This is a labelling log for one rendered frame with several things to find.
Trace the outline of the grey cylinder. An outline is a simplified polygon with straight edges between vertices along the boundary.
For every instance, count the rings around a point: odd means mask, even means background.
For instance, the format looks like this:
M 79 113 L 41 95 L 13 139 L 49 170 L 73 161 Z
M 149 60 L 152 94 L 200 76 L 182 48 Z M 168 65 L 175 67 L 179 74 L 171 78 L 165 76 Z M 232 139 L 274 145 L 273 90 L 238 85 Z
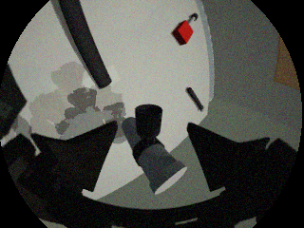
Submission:
M 140 134 L 137 133 L 136 118 L 124 119 L 122 127 L 126 139 L 133 149 L 134 144 L 142 139 Z M 138 162 L 141 164 L 144 174 L 151 181 L 149 186 L 151 186 L 152 193 L 155 195 L 174 185 L 187 168 L 181 161 L 175 160 L 174 156 L 171 156 L 166 148 L 160 144 L 145 149 Z

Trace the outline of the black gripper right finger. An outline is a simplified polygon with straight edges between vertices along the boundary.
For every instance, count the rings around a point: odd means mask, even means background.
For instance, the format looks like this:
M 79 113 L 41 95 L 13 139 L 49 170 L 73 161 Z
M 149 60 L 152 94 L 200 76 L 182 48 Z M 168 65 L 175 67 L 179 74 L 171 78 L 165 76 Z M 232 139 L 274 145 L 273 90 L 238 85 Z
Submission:
M 237 143 L 191 122 L 187 123 L 186 132 L 194 145 L 210 191 L 223 187 L 250 156 L 265 147 L 270 140 L 265 137 Z

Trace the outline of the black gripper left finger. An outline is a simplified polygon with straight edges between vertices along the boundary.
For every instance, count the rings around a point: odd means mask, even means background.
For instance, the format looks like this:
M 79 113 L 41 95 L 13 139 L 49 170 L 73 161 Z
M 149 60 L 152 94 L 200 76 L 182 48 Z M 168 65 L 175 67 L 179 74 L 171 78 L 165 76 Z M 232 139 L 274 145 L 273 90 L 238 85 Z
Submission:
M 39 151 L 56 159 L 84 190 L 92 193 L 117 129 L 117 121 L 111 121 L 67 141 L 37 133 L 30 134 L 30 137 Z

